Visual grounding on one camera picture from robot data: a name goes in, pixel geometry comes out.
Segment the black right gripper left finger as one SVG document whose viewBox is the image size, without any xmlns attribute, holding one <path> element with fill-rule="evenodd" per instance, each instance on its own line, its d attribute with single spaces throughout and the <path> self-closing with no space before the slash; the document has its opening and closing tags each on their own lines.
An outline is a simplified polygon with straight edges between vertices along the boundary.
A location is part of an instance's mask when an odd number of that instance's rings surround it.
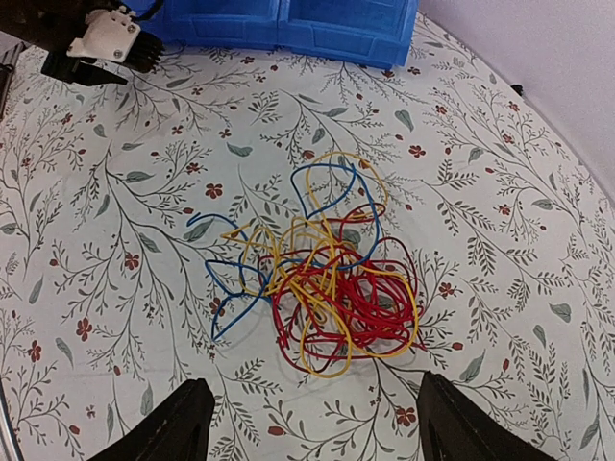
<svg viewBox="0 0 615 461">
<path fill-rule="evenodd" d="M 92 461 L 205 461 L 215 399 L 207 382 L 189 379 Z"/>
</svg>

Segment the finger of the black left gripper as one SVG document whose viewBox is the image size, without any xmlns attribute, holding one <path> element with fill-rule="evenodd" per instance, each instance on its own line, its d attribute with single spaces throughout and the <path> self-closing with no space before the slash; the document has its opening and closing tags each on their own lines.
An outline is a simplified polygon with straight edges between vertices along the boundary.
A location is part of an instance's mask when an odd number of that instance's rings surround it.
<svg viewBox="0 0 615 461">
<path fill-rule="evenodd" d="M 66 84 L 83 86 L 125 85 L 128 82 L 101 67 L 54 52 L 47 54 L 41 73 Z"/>
</svg>

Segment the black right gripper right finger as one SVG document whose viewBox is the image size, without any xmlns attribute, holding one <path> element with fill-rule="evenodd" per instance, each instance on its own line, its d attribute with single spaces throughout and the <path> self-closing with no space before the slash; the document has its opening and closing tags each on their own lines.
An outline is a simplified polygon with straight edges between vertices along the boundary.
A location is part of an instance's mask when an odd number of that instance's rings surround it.
<svg viewBox="0 0 615 461">
<path fill-rule="evenodd" d="M 440 374 L 424 374 L 417 399 L 419 433 L 428 461 L 551 461 L 498 425 Z"/>
</svg>

